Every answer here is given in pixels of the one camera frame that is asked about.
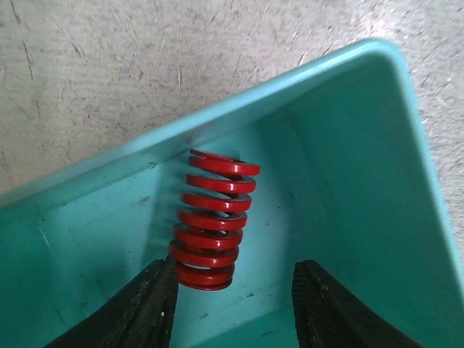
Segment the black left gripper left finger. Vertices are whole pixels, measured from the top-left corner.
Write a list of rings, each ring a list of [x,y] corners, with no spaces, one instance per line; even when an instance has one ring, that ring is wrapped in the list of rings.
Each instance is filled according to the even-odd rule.
[[[168,347],[177,298],[174,259],[154,260],[47,347]]]

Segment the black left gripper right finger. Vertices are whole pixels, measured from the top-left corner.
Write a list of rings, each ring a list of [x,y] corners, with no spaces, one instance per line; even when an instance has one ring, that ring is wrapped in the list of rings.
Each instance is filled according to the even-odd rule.
[[[300,347],[419,347],[314,260],[294,266],[291,286]]]

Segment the long red spring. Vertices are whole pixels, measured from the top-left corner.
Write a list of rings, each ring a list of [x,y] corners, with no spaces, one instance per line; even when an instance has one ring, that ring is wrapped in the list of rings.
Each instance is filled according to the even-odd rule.
[[[222,290],[233,281],[260,166],[195,149],[188,164],[206,175],[186,175],[186,184],[196,190],[180,195],[184,206],[176,211],[179,222],[173,227],[169,254],[176,262],[179,284]]]

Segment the light blue plastic box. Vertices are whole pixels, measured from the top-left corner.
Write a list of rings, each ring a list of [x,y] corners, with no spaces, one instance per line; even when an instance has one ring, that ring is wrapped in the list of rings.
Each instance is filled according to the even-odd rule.
[[[3,194],[3,347],[47,347],[171,257],[186,175],[206,175],[192,149],[260,173],[231,285],[178,282],[168,347],[300,347],[305,260],[419,347],[463,345],[463,268],[407,69],[368,39]]]

